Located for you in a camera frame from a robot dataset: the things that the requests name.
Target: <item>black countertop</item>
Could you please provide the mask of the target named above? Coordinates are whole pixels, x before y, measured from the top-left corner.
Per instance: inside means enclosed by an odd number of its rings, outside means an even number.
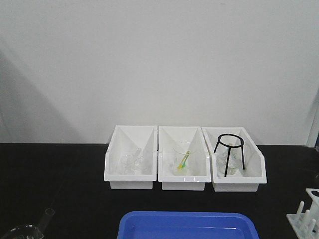
[[[248,216],[261,239],[296,239],[286,214],[306,188],[319,188],[319,153],[304,146],[258,146],[267,184],[257,192],[111,190],[103,181],[107,144],[0,144],[0,236],[22,224],[37,224],[55,210],[46,239],[115,239],[130,211],[234,212]]]

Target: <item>white wall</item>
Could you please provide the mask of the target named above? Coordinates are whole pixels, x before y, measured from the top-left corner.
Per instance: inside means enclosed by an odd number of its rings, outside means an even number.
[[[305,145],[318,12],[317,0],[0,1],[0,140],[106,143],[116,124],[154,124]]]

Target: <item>white plastic tray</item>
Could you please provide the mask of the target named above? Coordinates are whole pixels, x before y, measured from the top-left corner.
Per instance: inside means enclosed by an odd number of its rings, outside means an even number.
[[[157,145],[157,126],[117,125],[105,154],[104,180],[112,189],[152,189]]]
[[[211,155],[211,173],[212,183],[216,192],[256,192],[260,183],[267,183],[265,159],[263,154],[257,148],[247,131],[243,127],[202,127],[205,140]],[[243,146],[245,167],[238,168],[234,175],[227,175],[224,177],[223,170],[218,168],[217,157],[224,153],[227,148],[219,144],[216,153],[214,149],[217,144],[217,138],[221,134],[230,133],[240,136],[245,144]],[[233,145],[237,145],[236,138],[232,138],[231,142]]]
[[[187,151],[186,166],[178,169]],[[158,175],[163,190],[204,190],[210,160],[200,127],[159,126]]]

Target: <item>blue plastic tray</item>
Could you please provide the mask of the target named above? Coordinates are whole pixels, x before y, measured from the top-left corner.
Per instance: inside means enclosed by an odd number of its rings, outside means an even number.
[[[118,239],[259,239],[252,221],[238,213],[130,212]]]

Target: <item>white test tube rack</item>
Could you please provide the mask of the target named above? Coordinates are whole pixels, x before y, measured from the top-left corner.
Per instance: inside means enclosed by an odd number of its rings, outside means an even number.
[[[299,239],[319,239],[319,189],[307,188],[306,192],[313,200],[310,209],[302,213],[301,201],[296,214],[287,214],[288,221]]]

